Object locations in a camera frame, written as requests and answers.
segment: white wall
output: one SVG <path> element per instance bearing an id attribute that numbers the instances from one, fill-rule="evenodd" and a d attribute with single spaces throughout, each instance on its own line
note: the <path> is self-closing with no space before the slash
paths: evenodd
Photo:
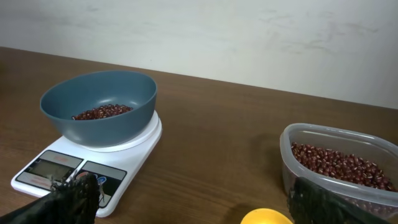
<path id="1" fill-rule="evenodd" d="M 5 0 L 0 45 L 398 109 L 396 0 Z"/>

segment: plastic container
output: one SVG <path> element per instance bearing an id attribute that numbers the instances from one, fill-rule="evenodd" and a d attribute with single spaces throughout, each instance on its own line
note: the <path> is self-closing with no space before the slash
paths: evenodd
<path id="1" fill-rule="evenodd" d="M 391 182 L 398 186 L 396 145 L 368 134 L 314 124 L 291 124 L 280 137 L 280 153 L 284 161 L 282 175 L 286 193 L 293 187 L 296 177 L 306 177 L 383 219 L 398 213 L 398 192 L 374 189 L 312 172 L 293 156 L 293 142 L 330 148 L 375 162 Z"/>

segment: plastic bowl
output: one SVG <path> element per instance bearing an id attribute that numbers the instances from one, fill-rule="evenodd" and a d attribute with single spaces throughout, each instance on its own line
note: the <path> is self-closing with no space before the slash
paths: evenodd
<path id="1" fill-rule="evenodd" d="M 108 147 L 136 137 L 155 110 L 157 85 L 142 73 L 106 71 L 80 75 L 53 86 L 40 99 L 40 109 L 67 139 L 88 147 Z M 102 105 L 133 108 L 117 116 L 72 120 Z"/>
<path id="2" fill-rule="evenodd" d="M 398 192 L 374 189 L 312 172 L 295 159 L 290 148 L 292 142 L 330 148 L 375 162 L 397 185 L 398 147 L 393 143 L 355 131 L 314 124 L 291 124 L 280 137 L 280 152 L 284 162 L 282 175 L 286 193 L 293 187 L 296 177 L 305 177 L 381 218 L 387 219 L 398 212 Z"/>

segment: container rim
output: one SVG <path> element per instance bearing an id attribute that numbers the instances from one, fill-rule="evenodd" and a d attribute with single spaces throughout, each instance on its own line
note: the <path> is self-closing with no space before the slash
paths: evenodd
<path id="1" fill-rule="evenodd" d="M 296 130 L 302 130 L 305 128 L 306 130 L 312 130 L 314 132 L 319 132 L 319 130 L 324 130 L 332 133 L 343 133 L 347 134 L 350 136 L 355 136 L 356 138 L 361 138 L 367 142 L 372 142 L 372 141 L 379 141 L 383 146 L 386 147 L 386 149 L 395 154 L 398 157 L 398 147 L 394 145 L 393 143 L 386 141 L 384 139 L 381 139 L 377 136 L 372 136 L 369 134 L 364 134 L 364 133 L 358 133 L 356 131 L 349 131 L 345 129 L 338 129 L 338 128 L 332 128 L 328 126 L 320 126 L 316 124 L 307 124 L 307 123 L 294 123 L 288 125 L 281 137 L 280 137 L 280 151 L 282 154 L 282 159 L 284 161 L 284 164 L 290 169 L 291 172 L 293 172 L 297 177 L 306 177 L 310 179 L 312 182 L 316 184 L 320 184 L 322 187 L 325 186 L 334 186 L 336 189 L 329 189 L 326 187 L 328 190 L 331 190 L 334 193 L 364 200 L 367 202 L 373 202 L 373 203 L 378 203 L 378 204 L 384 204 L 384 205 L 390 205 L 393 207 L 398 207 L 398 192 L 390 192 L 386 190 L 381 190 L 381 189 L 373 189 L 367 186 L 362 186 L 358 184 L 354 184 L 351 182 L 343 181 L 343 180 L 338 180 L 332 177 L 327 177 L 321 174 L 318 174 L 316 172 L 313 172 L 312 170 L 306 168 L 305 166 L 301 165 L 296 158 L 293 156 L 293 153 L 290 149 L 290 139 L 289 139 L 289 133 L 291 131 L 296 131 Z M 346 192 L 342 192 L 341 188 L 347 187 L 349 189 Z M 369 194 L 369 195 L 375 195 L 377 194 L 377 199 L 378 200 L 370 200 L 370 198 L 364 198 L 363 194 Z M 390 200 L 387 202 L 386 200 L 383 200 L 383 198 L 389 198 Z M 396 203 L 391 203 L 391 199 L 396 200 Z"/>
<path id="2" fill-rule="evenodd" d="M 142 105 L 141 105 L 140 107 L 138 107 L 138 108 L 134 108 L 134 109 L 131 110 L 131 111 L 128 111 L 128 112 L 125 112 L 125 113 L 119 114 L 119 115 L 125 115 L 125 114 L 129 114 L 129 113 L 134 113 L 135 111 L 141 109 L 142 106 L 148 104 L 148 102 L 150 102 L 154 97 L 156 97 L 156 94 L 157 94 L 157 84 L 156 84 L 155 80 L 154 80 L 152 77 L 150 77 L 150 76 L 148 76 L 148 75 L 146 75 L 146 74 L 144 74 L 144 73 L 141 73 L 141 72 L 135 72 L 135 71 L 129 71 L 129 70 L 107 70 L 107 71 L 91 72 L 91 73 L 87 73 L 87 74 L 78 75 L 78 76 L 76 76 L 76 77 L 73 77 L 73 78 L 68 79 L 68 80 L 64 80 L 64 81 L 62 81 L 62 82 L 60 82 L 60 83 L 58 83 L 58 84 L 52 86 L 51 88 L 49 88 L 49 89 L 40 97 L 40 110 L 41 110 L 46 116 L 51 117 L 52 119 L 56 119 L 56 120 L 59 120 L 59 121 L 63 121 L 63 122 L 79 122 L 79 123 L 85 122 L 85 123 L 89 123 L 89 122 L 100 122 L 100 121 L 105 121 L 105 120 L 109 120 L 109 119 L 118 118 L 119 116 L 110 116 L 110 117 L 108 117 L 108 118 L 88 119 L 88 120 L 63 119 L 63 118 L 58 118 L 58 117 L 56 117 L 56 116 L 52 116 L 51 114 L 48 114 L 48 113 L 43 109 L 43 107 L 42 107 L 42 100 L 43 100 L 44 96 L 45 96 L 49 91 L 53 90 L 54 88 L 56 88 L 56 87 L 58 87 L 58 86 L 60 86 L 60 85 L 62 85 L 62 84 L 64 84 L 64 83 L 66 83 L 66 82 L 69 82 L 69 81 L 71 81 L 71 80 L 80 78 L 80 77 L 85 77 L 85 76 L 88 76 L 88 75 L 95 75 L 95 74 L 97 74 L 97 73 L 108 73 L 108 72 L 123 72 L 123 73 L 134 73 L 134 74 L 136 74 L 136 75 L 143 75 L 143 76 L 145 76 L 145 77 L 147 77 L 147 78 L 150 78 L 150 79 L 152 80 L 152 82 L 155 84 L 155 91 L 154 91 L 154 94 L 153 94 L 144 104 L 142 104 Z"/>

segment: digital scale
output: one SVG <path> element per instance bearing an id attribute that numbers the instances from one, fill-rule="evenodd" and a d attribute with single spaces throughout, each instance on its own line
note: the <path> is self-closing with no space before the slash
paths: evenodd
<path id="1" fill-rule="evenodd" d="M 51 175 L 57 184 L 72 174 L 94 174 L 102 183 L 97 217 L 107 217 L 159 141 L 162 123 L 156 113 L 143 132 L 134 139 L 111 147 L 81 146 L 60 137 L 46 147 L 11 180 L 14 189 L 36 197 L 50 193 Z"/>

